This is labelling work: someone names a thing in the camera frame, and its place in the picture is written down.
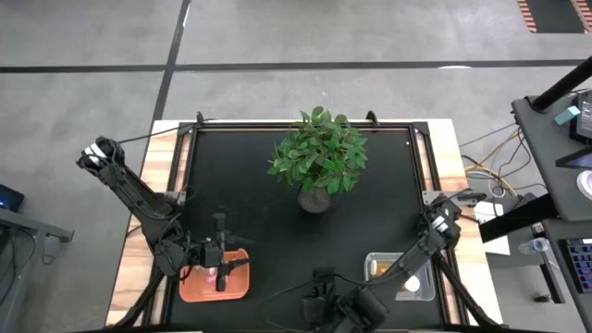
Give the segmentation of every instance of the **gray floor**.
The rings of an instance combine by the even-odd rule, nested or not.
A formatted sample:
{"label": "gray floor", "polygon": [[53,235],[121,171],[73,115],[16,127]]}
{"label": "gray floor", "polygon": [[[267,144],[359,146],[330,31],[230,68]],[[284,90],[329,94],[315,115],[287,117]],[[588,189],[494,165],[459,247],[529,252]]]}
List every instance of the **gray floor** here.
{"label": "gray floor", "polygon": [[[0,66],[165,64],[180,0],[0,0]],[[532,34],[514,0],[194,0],[178,63],[537,60],[589,56],[592,37]],[[326,105],[349,117],[452,118],[460,143],[512,123],[510,102],[569,68],[176,73],[164,119],[286,118]],[[74,161],[99,135],[148,132],[162,73],[0,74],[0,183],[23,214],[76,229],[39,265],[23,332],[101,327],[129,213]],[[462,149],[480,159],[512,130]],[[499,155],[506,161],[515,143]],[[126,145],[140,171],[145,142]],[[525,161],[520,152],[514,166]],[[508,181],[540,181],[529,165]],[[483,181],[472,182],[487,191]],[[536,194],[543,190],[534,188]],[[538,268],[492,272],[506,324],[584,331],[573,304],[533,304]]]}

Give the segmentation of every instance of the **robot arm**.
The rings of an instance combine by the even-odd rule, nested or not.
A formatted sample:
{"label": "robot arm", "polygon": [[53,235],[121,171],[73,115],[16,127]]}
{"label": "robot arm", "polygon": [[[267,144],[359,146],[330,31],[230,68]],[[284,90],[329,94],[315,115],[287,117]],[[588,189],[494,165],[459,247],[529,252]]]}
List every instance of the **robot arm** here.
{"label": "robot arm", "polygon": [[223,214],[214,215],[214,240],[192,241],[179,222],[184,196],[179,199],[154,193],[125,165],[125,152],[119,143],[99,137],[81,152],[77,165],[101,180],[138,218],[156,266],[166,276],[175,276],[185,265],[217,267],[216,290],[224,291],[225,278],[232,268],[246,264],[224,262],[225,243],[232,239],[224,229]]}
{"label": "robot arm", "polygon": [[461,209],[456,204],[444,195],[439,196],[418,219],[419,240],[382,276],[357,283],[360,286],[343,297],[335,296],[334,284],[335,277],[343,277],[334,274],[331,268],[317,268],[314,271],[314,293],[302,299],[306,321],[319,333],[372,332],[389,314],[387,306],[372,292],[373,286],[388,281],[393,290],[398,290],[434,257],[435,264],[442,268],[477,323],[482,327],[499,327],[477,305],[440,254],[442,250],[454,248],[461,237],[461,229],[455,223],[460,214]]}

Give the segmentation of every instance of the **orange plate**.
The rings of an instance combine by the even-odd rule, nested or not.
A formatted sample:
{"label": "orange plate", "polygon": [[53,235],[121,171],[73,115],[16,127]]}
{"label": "orange plate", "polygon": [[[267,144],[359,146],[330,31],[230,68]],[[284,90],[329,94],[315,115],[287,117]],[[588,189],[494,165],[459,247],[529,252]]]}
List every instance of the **orange plate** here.
{"label": "orange plate", "polygon": [[[246,259],[249,254],[243,249],[224,253],[224,260]],[[189,269],[181,269],[181,275]],[[211,302],[236,300],[242,298],[249,290],[249,264],[242,265],[230,272],[226,278],[226,290],[216,291],[217,268],[203,268],[194,266],[191,274],[179,285],[179,294],[185,302]]]}

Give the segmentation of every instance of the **green leaves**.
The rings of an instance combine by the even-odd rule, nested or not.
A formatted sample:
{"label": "green leaves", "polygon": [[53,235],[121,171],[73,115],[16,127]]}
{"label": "green leaves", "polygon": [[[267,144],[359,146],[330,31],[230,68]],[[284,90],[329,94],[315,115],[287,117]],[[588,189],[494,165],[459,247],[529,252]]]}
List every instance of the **green leaves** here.
{"label": "green leaves", "polygon": [[334,119],[328,109],[317,106],[309,115],[301,111],[298,130],[272,152],[269,175],[279,177],[290,186],[314,188],[328,193],[351,191],[365,169],[367,139],[348,123],[343,115]]}
{"label": "green leaves", "polygon": [[307,121],[311,121],[311,117],[308,116],[306,113],[304,113],[303,111],[300,112],[300,114],[302,115],[302,122],[305,123]]}
{"label": "green leaves", "polygon": [[337,191],[339,191],[339,178],[333,178],[327,186],[327,192],[329,194],[334,194],[337,193]]}
{"label": "green leaves", "polygon": [[345,191],[350,191],[350,184],[352,183],[352,179],[347,177],[347,176],[343,176],[343,189],[345,189]]}
{"label": "green leaves", "polygon": [[348,119],[347,119],[347,117],[345,117],[343,115],[337,115],[335,117],[336,124],[345,124],[346,122],[348,122]]}
{"label": "green leaves", "polygon": [[318,118],[325,111],[323,106],[317,106],[313,109],[313,118]]}

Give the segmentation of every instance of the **black pole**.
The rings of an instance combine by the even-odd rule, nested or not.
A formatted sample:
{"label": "black pole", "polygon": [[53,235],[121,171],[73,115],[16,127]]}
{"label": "black pole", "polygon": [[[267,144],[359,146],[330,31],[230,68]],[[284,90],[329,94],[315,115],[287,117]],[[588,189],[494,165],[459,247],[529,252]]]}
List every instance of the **black pole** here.
{"label": "black pole", "polygon": [[574,68],[566,76],[553,84],[540,96],[538,96],[532,103],[532,108],[538,113],[548,113],[548,107],[557,102],[566,93],[572,91],[575,87],[580,85],[585,80],[592,76],[592,56],[583,63]]}

